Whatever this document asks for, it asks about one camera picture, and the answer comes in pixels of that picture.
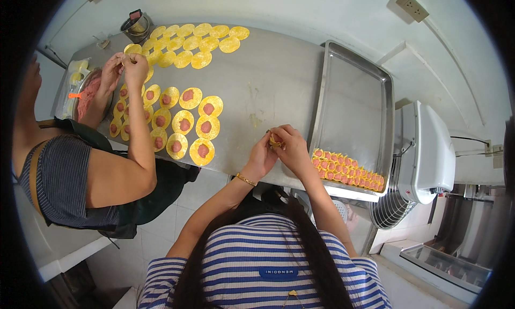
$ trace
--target blue and white striped shirt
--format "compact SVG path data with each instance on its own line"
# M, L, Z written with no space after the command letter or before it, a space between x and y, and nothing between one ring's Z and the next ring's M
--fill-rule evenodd
M336 236L319 232L354 307L391 308L376 263L364 257L351 259ZM297 238L293 222L277 214L256 215L217 229L206 243L202 263L206 300L224 308L280 308L285 301L285 308L320 307ZM172 308L186 261L152 260L138 308ZM291 290L297 291L298 299L286 300Z

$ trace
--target white appliance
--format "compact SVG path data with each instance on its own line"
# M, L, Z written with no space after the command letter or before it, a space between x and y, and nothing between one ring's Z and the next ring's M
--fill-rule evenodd
M430 106L416 101L396 110L394 136L388 191L369 205L372 221L383 230L397 225L417 203L431 203L454 185L454 146Z

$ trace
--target gold bracelet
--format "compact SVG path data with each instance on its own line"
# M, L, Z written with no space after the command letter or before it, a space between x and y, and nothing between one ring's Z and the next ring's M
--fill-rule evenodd
M252 185L252 186L254 186L254 187L256 187L256 186L257 186L257 183L254 183L252 180L248 180L248 179L246 179L246 178L245 178L245 177L243 177L240 173L237 173L237 174L236 174L236 177L238 177L239 179L243 180L243 181L244 181L244 182L246 182L247 184L250 184L250 185Z

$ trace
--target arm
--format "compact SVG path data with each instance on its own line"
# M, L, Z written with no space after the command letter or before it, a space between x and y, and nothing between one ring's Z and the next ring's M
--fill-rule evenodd
M100 87L91 101L91 105L87 109L86 114L84 114L80 120L80 123L93 129L98 128L104 116L104 109L106 108L109 94L112 93L118 85L118 81L124 70L124 67L121 65L123 57L123 53L116 53L104 65Z
M145 121L141 86L148 71L145 56L125 56L125 81L131 102L128 158L92 149L87 169L87 208L130 203L151 193L157 183L156 160Z
M277 155L268 148L269 139L270 133L267 133L255 144L247 165L240 172L243 177L255 183L259 182L277 161ZM193 213L166 256L188 258L208 224L218 215L237 207L253 188L254 186L235 177Z
M358 256L343 218L311 163L310 156L307 153L306 141L302 138L300 132L291 125L281 125L279 128L270 129L270 131L286 143L283 148L276 148L275 153L304 185L307 195L310 197L317 228L335 235L343 243L350 257Z

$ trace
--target bowl of ground meat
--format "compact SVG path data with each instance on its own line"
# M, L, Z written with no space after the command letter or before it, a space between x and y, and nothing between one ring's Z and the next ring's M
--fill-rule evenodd
M72 119L80 122L83 116L86 114L87 109L90 107L91 102L93 102L93 98L95 97L98 88L100 87L100 80L102 77L102 69L95 68L92 70L86 77L82 84L79 87L77 93L82 93L81 98L75 98ZM110 106L113 101L113 94L109 94L109 98L107 99L106 108L104 109L103 118L105 119L107 114L109 113Z

